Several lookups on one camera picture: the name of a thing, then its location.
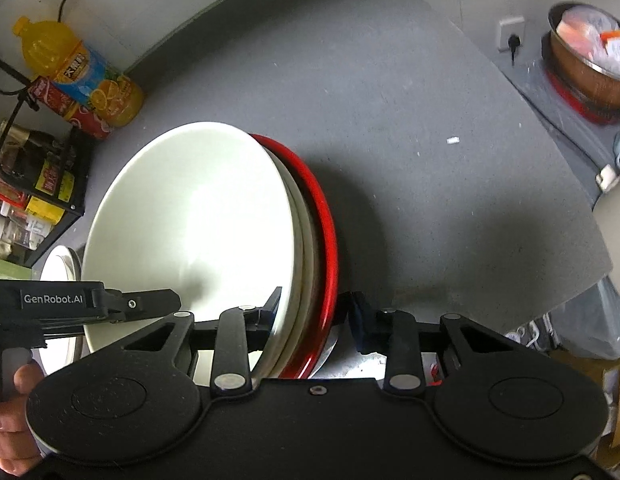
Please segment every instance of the gray mat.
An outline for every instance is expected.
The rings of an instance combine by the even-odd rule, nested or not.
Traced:
[[[148,100],[101,150],[88,208],[152,138],[222,121],[305,159],[340,234],[341,288],[380,306],[506,330],[610,270],[546,131],[422,0],[226,0],[133,77]]]

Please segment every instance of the finger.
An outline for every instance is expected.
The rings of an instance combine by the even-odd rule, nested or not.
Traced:
[[[14,397],[0,402],[0,431],[26,431],[26,396]]]
[[[42,457],[35,456],[24,460],[0,458],[0,468],[11,475],[21,476],[41,462]]]
[[[34,387],[43,379],[43,370],[39,363],[33,361],[27,365],[23,365],[14,373],[14,387],[21,395],[27,395]]]
[[[21,433],[0,432],[0,458],[18,460],[39,455],[39,448],[28,431]]]

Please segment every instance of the cardboard box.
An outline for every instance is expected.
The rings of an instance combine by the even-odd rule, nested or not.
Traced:
[[[605,469],[616,467],[620,464],[620,359],[616,361],[587,359],[575,357],[564,350],[550,352],[550,357],[578,370],[597,384],[600,384],[602,388],[604,388],[606,378],[609,377],[610,372],[618,370],[619,386],[616,421],[613,421],[612,432],[602,437],[599,441],[596,454],[593,457],[595,462]]]

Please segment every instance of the wall outlet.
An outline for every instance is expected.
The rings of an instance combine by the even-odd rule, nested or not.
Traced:
[[[508,16],[499,20],[497,24],[497,48],[509,50],[508,38],[516,34],[523,44],[523,36],[526,32],[526,19],[523,16]]]

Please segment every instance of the bottle label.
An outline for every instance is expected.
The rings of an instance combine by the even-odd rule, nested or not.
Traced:
[[[56,181],[59,178],[59,170],[56,166],[50,164],[50,161],[46,160],[41,168],[39,174],[39,180],[37,180],[37,188],[39,191],[43,191],[48,195],[52,195],[55,192]],[[69,202],[72,196],[72,188],[74,187],[74,175],[69,171],[64,171],[64,176],[61,179],[61,187],[59,188],[59,200]]]
[[[83,42],[79,42],[53,83],[72,99],[104,119],[116,117],[128,104],[130,78]]]
[[[49,79],[38,77],[30,87],[30,93],[66,121],[93,137],[105,139],[110,133],[110,127],[106,121],[94,111],[79,105],[69,95],[51,84]]]

